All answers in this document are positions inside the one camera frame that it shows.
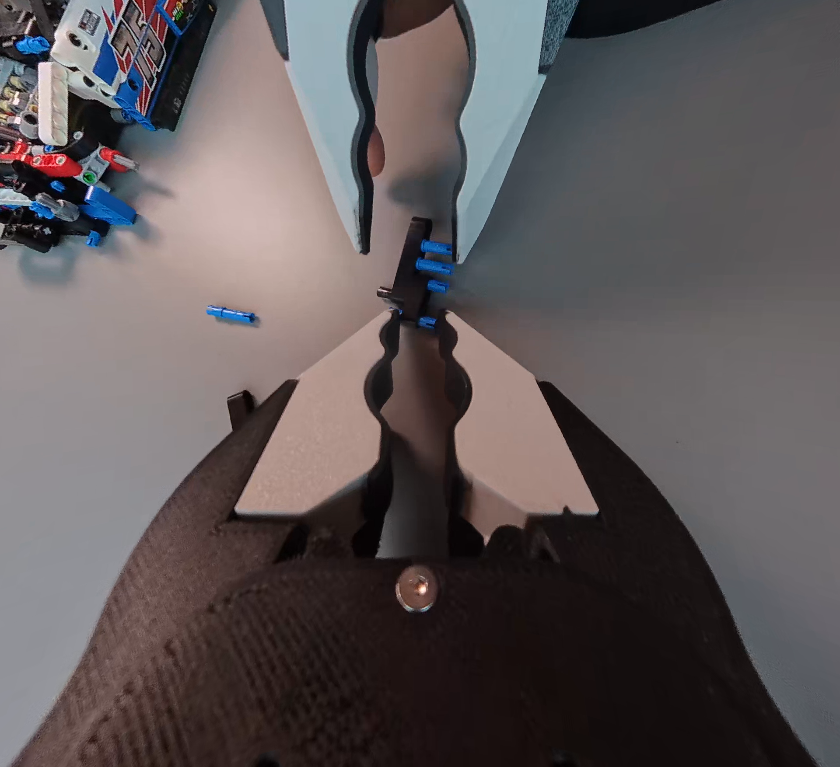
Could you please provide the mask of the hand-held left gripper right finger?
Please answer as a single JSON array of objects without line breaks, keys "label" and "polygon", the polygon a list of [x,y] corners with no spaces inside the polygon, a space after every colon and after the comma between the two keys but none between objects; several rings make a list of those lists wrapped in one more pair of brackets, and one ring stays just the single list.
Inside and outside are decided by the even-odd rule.
[{"label": "hand-held left gripper right finger", "polygon": [[457,314],[437,321],[447,430],[448,548],[483,550],[494,532],[571,515],[595,519],[591,489],[537,378]]}]

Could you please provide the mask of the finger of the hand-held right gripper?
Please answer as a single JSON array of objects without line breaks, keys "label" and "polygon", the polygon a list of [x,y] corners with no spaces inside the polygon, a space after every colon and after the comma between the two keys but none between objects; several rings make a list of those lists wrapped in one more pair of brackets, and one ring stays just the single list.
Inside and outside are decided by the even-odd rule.
[{"label": "finger of the hand-held right gripper", "polygon": [[542,90],[547,6],[548,0],[455,0],[468,53],[456,130],[461,170],[453,234],[459,264],[487,223]]},{"label": "finger of the hand-held right gripper", "polygon": [[339,219],[353,248],[371,248],[366,143],[374,104],[366,74],[371,0],[283,0],[287,73]]}]

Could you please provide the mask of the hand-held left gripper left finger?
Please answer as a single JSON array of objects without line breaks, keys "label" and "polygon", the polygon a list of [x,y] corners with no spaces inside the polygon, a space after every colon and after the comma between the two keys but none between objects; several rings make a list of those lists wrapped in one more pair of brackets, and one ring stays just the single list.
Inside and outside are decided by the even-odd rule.
[{"label": "hand-held left gripper left finger", "polygon": [[393,493],[393,395],[401,316],[385,311],[296,380],[234,513],[329,529],[376,554]]}]

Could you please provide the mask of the long black brick beam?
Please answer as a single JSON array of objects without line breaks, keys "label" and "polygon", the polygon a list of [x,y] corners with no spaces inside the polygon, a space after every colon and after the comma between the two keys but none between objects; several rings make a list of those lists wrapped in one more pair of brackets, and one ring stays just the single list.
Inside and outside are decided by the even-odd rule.
[{"label": "long black brick beam", "polygon": [[257,409],[254,395],[247,389],[227,398],[227,412],[233,432],[243,428]]}]

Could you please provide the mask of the black beam with blue pins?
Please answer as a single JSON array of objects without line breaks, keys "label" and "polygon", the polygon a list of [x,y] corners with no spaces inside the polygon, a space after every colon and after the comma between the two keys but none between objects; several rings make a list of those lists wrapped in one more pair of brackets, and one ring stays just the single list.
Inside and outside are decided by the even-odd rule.
[{"label": "black beam with blue pins", "polygon": [[433,228],[431,219],[412,217],[392,286],[377,290],[377,296],[400,314],[403,323],[426,331],[438,327],[438,314],[428,311],[432,296],[445,295],[448,279],[455,274],[452,245],[433,240]]}]

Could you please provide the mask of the grey desk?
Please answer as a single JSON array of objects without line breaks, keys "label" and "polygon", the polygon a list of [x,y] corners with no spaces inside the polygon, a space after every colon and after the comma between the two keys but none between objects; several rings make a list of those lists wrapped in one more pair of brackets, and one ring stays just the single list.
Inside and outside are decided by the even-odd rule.
[{"label": "grey desk", "polygon": [[[227,395],[267,397],[375,317],[410,216],[446,231],[453,11],[377,47],[386,162],[360,256],[259,0],[217,4],[178,130],[123,134],[137,224],[2,252],[2,765],[230,432]],[[449,305],[651,478],[838,765],[838,0],[564,42]]]}]

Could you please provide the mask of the toy brick race car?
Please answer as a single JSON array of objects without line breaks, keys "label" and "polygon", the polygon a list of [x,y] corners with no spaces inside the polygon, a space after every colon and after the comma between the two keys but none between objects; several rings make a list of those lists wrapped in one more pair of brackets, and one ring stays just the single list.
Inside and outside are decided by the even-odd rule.
[{"label": "toy brick race car", "polygon": [[96,248],[134,208],[109,177],[138,169],[122,130],[173,132],[211,0],[1,0],[2,250]]}]

